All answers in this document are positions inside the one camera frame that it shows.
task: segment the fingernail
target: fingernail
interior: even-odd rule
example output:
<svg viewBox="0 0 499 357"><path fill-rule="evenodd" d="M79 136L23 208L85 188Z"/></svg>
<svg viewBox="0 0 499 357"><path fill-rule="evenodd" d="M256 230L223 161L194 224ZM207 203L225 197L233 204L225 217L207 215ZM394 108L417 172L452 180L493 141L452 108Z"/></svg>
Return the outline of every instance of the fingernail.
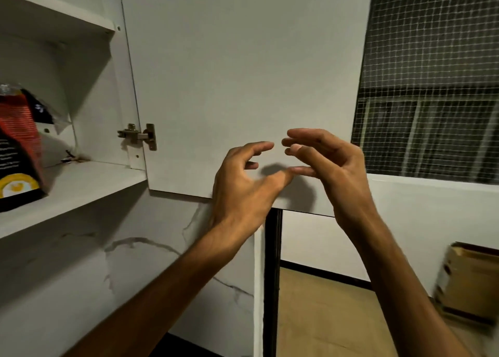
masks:
<svg viewBox="0 0 499 357"><path fill-rule="evenodd" d="M291 153L296 153L298 152L298 149L300 149L301 147L303 147L301 144L293 144L290 147L290 151Z"/></svg>

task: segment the forearm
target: forearm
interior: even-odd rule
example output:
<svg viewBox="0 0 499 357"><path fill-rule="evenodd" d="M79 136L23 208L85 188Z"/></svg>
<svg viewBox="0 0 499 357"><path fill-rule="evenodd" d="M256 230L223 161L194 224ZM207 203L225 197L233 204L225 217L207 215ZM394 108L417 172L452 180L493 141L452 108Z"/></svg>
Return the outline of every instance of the forearm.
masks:
<svg viewBox="0 0 499 357"><path fill-rule="evenodd" d="M147 356L191 300L244 240L225 222L209 231L135 297L99 324L65 357Z"/></svg>
<svg viewBox="0 0 499 357"><path fill-rule="evenodd" d="M381 219L354 239L398 354L408 357L470 357L439 316L420 281Z"/></svg>

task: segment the wooden floor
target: wooden floor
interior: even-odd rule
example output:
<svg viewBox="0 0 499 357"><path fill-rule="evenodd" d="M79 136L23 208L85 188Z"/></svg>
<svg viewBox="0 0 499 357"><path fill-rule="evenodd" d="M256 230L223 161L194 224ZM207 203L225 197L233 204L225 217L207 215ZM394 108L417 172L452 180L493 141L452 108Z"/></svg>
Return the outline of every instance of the wooden floor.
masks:
<svg viewBox="0 0 499 357"><path fill-rule="evenodd" d="M454 327L475 356L479 335ZM281 268L277 357L396 357L373 291Z"/></svg>

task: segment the cardboard box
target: cardboard box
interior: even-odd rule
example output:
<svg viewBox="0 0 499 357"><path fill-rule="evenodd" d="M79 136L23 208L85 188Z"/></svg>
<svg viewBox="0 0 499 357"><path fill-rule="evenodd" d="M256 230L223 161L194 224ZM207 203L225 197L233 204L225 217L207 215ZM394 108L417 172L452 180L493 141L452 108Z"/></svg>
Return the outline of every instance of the cardboard box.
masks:
<svg viewBox="0 0 499 357"><path fill-rule="evenodd" d="M499 315L499 251L452 244L437 280L434 299L443 313L494 325Z"/></svg>

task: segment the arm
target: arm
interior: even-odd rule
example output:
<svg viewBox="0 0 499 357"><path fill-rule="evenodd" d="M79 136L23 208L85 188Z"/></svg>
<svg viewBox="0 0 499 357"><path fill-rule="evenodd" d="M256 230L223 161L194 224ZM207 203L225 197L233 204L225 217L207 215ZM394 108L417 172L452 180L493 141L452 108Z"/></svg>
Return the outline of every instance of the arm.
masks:
<svg viewBox="0 0 499 357"><path fill-rule="evenodd" d="M228 152L215 177L210 230L169 268L99 324L65 357L148 356L207 282L265 220L289 170L252 180L249 161L273 143L250 143Z"/></svg>
<svg viewBox="0 0 499 357"><path fill-rule="evenodd" d="M286 154L309 166L296 174L319 178L336 221L357 248L400 356L470 357L427 297L369 190L364 155L324 130L292 129Z"/></svg>

